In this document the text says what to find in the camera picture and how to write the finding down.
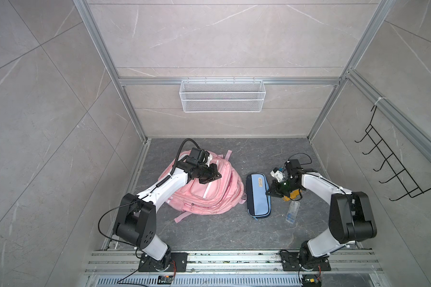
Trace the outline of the blue pencil case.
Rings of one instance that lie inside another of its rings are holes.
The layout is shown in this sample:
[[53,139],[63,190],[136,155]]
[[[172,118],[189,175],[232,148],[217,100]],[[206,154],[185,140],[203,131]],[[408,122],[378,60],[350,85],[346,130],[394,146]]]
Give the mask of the blue pencil case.
[[252,173],[247,176],[245,192],[247,210],[255,220],[267,218],[271,214],[271,197],[267,195],[269,184],[263,173]]

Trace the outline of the pink school backpack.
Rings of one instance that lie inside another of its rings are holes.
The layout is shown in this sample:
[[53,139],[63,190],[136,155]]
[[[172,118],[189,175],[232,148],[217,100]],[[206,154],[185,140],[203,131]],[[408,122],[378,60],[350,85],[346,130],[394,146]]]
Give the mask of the pink school backpack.
[[166,203],[181,214],[174,219],[179,223],[190,215],[220,215],[238,204],[244,204],[247,195],[243,181],[229,161],[232,151],[226,155],[210,153],[221,178],[208,184],[191,180],[177,190]]

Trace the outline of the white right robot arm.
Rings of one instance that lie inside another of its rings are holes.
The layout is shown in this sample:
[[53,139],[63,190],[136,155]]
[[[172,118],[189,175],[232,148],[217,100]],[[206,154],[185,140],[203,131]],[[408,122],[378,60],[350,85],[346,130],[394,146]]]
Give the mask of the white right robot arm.
[[366,193],[353,192],[326,179],[314,169],[289,169],[283,182],[273,180],[267,195],[284,197],[290,191],[311,191],[330,207],[328,229],[304,242],[299,251],[299,264],[311,264],[328,257],[348,243],[362,242],[377,235],[371,203]]

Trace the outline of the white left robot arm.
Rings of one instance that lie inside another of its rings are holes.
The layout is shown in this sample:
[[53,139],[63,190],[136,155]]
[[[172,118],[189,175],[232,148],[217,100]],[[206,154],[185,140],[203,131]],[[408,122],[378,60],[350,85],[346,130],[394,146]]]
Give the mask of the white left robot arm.
[[177,163],[169,173],[139,195],[126,194],[121,202],[113,233],[135,246],[149,257],[160,261],[169,253],[169,246],[156,234],[156,214],[160,207],[179,189],[192,180],[208,184],[221,178],[215,163],[191,165]]

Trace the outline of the clear plastic eraser box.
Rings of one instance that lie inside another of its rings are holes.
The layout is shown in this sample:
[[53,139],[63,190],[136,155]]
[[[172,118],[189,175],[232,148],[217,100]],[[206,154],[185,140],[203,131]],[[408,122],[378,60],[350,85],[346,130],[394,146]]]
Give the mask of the clear plastic eraser box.
[[286,222],[288,222],[289,224],[295,223],[300,205],[301,205],[300,201],[290,202],[290,206],[286,214]]

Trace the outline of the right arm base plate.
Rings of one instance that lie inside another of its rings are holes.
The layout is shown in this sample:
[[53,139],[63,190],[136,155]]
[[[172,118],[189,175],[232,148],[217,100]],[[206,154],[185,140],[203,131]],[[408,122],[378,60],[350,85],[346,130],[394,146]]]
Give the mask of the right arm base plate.
[[284,271],[331,271],[328,257],[313,257],[305,251],[279,251],[280,261]]

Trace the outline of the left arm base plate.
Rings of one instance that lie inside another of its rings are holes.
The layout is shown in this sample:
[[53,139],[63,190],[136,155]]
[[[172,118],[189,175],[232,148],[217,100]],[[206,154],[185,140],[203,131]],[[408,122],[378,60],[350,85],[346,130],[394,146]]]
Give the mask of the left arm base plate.
[[171,252],[158,261],[147,254],[142,254],[138,270],[139,272],[184,272],[187,268],[188,255],[185,252]]

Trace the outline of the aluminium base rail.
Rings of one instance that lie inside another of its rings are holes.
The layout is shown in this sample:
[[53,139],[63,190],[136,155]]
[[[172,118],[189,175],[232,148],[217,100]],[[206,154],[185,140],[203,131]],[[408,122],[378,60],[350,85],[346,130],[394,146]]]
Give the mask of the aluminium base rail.
[[[168,271],[178,273],[297,273],[297,250],[177,251],[171,255]],[[313,262],[313,270],[323,273],[381,272],[370,249],[341,249]],[[86,275],[122,275],[139,270],[153,273],[154,261],[135,251],[95,251],[83,266]]]

